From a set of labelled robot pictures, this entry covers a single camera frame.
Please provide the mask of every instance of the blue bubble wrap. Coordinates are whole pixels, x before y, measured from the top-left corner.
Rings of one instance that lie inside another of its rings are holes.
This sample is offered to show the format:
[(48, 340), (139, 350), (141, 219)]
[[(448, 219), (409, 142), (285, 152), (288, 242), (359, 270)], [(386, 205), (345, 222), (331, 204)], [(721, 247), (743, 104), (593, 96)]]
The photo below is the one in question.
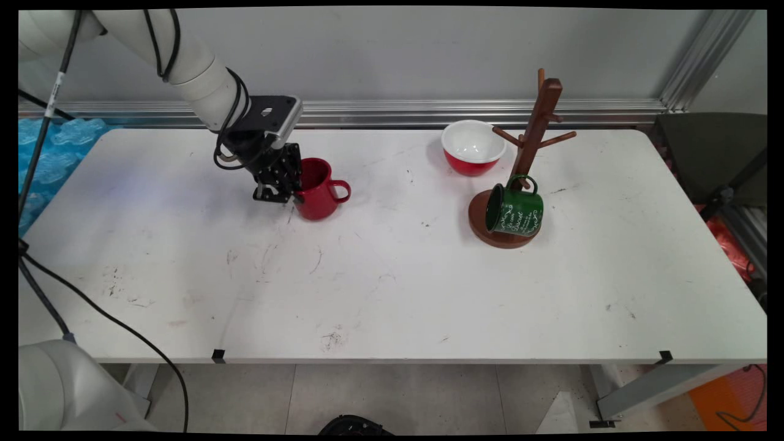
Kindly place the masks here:
[[(27, 176), (27, 168), (32, 159), (35, 141), (41, 131), (41, 119), (19, 120), (19, 193)], [(65, 184), (76, 166), (93, 148), (98, 138), (117, 126), (107, 126), (100, 118), (85, 121), (78, 118), (61, 126), (49, 124), (46, 139), (41, 149), (41, 157), (35, 168), (33, 184), (22, 211), (19, 236), (24, 237), (28, 228), (46, 208), (49, 201)]]

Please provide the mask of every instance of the green mug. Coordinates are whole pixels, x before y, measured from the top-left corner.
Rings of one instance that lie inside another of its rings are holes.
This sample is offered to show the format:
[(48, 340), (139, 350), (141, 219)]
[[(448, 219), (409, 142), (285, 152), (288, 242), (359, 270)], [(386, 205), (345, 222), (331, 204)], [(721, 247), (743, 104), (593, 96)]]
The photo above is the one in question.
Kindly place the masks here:
[[(512, 190), (512, 183), (519, 178), (534, 184), (533, 193)], [(536, 194), (539, 188), (536, 181), (528, 175), (516, 174), (509, 178), (506, 188), (496, 184), (488, 199), (485, 212), (485, 227), (488, 231), (500, 231), (511, 235), (532, 237), (542, 226), (544, 201)]]

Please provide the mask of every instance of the gray wall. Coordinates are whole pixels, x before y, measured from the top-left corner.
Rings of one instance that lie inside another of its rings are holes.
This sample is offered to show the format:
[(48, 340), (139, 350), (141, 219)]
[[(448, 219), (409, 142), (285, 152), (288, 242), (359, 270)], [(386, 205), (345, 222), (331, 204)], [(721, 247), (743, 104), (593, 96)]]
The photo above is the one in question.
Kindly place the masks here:
[[(304, 100), (656, 98), (706, 17), (698, 10), (480, 6), (178, 9), (251, 93)], [(19, 65), (47, 97), (60, 55)], [(61, 101), (180, 100), (110, 35), (76, 47)]]
[(768, 114), (768, 11), (756, 11), (689, 111)]

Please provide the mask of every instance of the wooden mug stand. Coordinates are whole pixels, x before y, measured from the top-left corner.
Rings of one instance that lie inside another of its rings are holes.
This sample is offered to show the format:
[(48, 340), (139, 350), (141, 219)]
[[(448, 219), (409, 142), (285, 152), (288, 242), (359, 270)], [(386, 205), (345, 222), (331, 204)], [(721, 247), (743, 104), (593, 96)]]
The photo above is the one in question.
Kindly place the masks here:
[[(562, 89), (560, 80), (557, 78), (544, 79), (544, 69), (539, 69), (539, 94), (536, 97), (536, 104), (534, 104), (534, 110), (531, 112), (531, 118), (528, 120), (525, 135), (515, 138), (499, 127), (492, 128), (493, 133), (517, 146), (517, 158), (514, 160), (514, 167), (512, 167), (510, 177), (515, 174), (528, 174), (531, 164), (534, 162), (534, 157), (536, 157), (536, 152), (540, 148), (577, 136), (577, 132), (569, 132), (559, 137), (542, 141), (542, 137), (544, 137), (550, 122), (563, 121), (562, 117), (553, 113), (556, 104), (558, 104), (558, 98), (561, 97)], [(523, 187), (530, 188), (531, 185), (527, 181), (521, 184), (519, 180), (512, 183), (513, 189), (520, 190)], [(485, 227), (485, 213), (491, 191), (486, 190), (474, 196), (471, 199), (471, 204), (468, 206), (468, 219), (474, 234), (489, 245), (507, 249), (523, 246), (536, 237), (536, 234), (531, 237), (524, 237), (487, 230)]]

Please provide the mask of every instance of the red bowl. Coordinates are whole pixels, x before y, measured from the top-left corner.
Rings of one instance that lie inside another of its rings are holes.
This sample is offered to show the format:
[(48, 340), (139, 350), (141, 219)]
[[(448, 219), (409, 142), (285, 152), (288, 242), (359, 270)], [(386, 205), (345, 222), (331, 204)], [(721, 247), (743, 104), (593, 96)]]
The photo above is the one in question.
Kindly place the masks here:
[(479, 176), (490, 170), (506, 150), (506, 142), (487, 122), (467, 119), (441, 132), (444, 156), (457, 173)]
[(498, 162), (498, 159), (492, 162), (483, 162), (481, 164), (465, 162), (450, 155), (446, 150), (444, 150), (444, 156), (446, 156), (446, 161), (449, 162), (449, 165), (452, 166), (452, 168), (455, 169), (457, 173), (464, 174), (466, 176), (479, 176), (490, 170), (495, 165), (495, 163)]

